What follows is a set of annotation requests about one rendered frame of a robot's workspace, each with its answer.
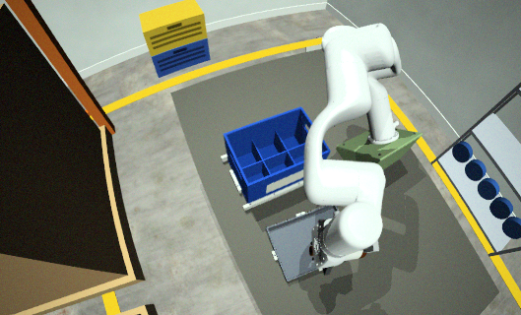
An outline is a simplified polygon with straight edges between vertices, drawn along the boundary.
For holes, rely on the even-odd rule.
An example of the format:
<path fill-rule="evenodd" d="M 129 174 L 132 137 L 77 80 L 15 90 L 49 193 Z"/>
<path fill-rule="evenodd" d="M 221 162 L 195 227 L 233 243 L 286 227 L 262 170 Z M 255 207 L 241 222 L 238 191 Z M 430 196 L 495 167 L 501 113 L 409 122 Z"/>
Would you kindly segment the blue plastic crate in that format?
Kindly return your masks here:
<path fill-rule="evenodd" d="M 247 204 L 303 180 L 305 124 L 310 129 L 287 111 L 224 134 L 228 163 Z"/>

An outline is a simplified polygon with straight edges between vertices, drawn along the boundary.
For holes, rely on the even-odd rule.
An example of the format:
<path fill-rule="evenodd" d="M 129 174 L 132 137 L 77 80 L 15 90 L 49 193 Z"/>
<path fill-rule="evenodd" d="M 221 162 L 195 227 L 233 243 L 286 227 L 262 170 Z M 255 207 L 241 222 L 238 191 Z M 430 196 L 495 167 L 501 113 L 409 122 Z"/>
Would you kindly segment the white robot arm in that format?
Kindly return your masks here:
<path fill-rule="evenodd" d="M 323 159 L 322 143 L 330 128 L 365 114 L 371 144 L 399 138 L 393 131 L 393 123 L 395 129 L 399 122 L 393 122 L 387 90 L 377 81 L 401 73 L 398 47 L 383 24 L 332 27 L 321 45 L 328 104 L 305 140 L 304 194 L 315 205 L 346 206 L 334 212 L 321 230 L 320 245 L 327 255 L 341 258 L 362 249 L 376 252 L 382 232 L 383 169 L 373 162 Z"/>

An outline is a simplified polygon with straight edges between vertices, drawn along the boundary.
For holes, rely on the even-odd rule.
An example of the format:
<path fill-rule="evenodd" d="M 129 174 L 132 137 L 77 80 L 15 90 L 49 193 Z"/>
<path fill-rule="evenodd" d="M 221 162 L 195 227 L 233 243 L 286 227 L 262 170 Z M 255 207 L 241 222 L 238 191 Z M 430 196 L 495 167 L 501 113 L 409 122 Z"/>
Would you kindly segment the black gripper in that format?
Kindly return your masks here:
<path fill-rule="evenodd" d="M 349 257 L 349 255 L 341 258 L 331 257 L 321 248 L 320 240 L 318 241 L 318 238 L 320 238 L 321 230 L 330 220 L 331 219 L 318 220 L 318 224 L 316 224 L 311 230 L 312 241 L 310 244 L 313 247 L 312 261 L 314 261 L 317 269 L 323 269 L 324 276 L 330 275 L 333 266 L 340 265 Z"/>

